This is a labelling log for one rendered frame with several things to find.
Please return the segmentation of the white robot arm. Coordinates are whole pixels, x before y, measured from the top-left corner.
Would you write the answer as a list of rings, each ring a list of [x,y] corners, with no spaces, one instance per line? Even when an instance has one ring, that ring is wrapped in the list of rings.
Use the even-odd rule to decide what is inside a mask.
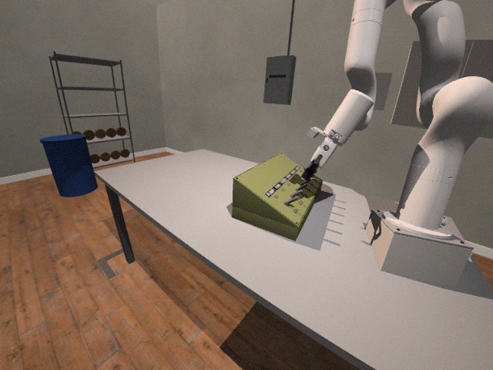
[[[355,130],[369,125],[384,10],[395,1],[354,1],[344,63],[350,91],[325,130],[310,128],[309,137],[320,133],[345,144]],[[459,79],[465,29],[457,3],[404,0],[404,9],[418,28],[422,62],[417,118],[428,131],[414,150],[397,211],[386,211],[383,218],[415,234],[450,239],[444,212],[464,154],[493,117],[493,83],[479,76]]]

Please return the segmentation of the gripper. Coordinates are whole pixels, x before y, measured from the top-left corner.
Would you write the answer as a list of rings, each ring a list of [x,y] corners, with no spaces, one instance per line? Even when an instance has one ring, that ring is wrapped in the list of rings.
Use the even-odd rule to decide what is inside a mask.
[[[313,155],[311,159],[311,165],[309,165],[309,167],[305,169],[301,177],[304,178],[306,181],[309,181],[309,179],[314,175],[316,169],[318,167],[320,167],[321,169],[324,166],[324,164],[327,162],[327,159],[330,158],[332,153],[336,150],[337,146],[342,146],[342,143],[337,143],[332,139],[325,137],[322,143],[319,145],[317,151]],[[328,150],[326,150],[327,147]]]

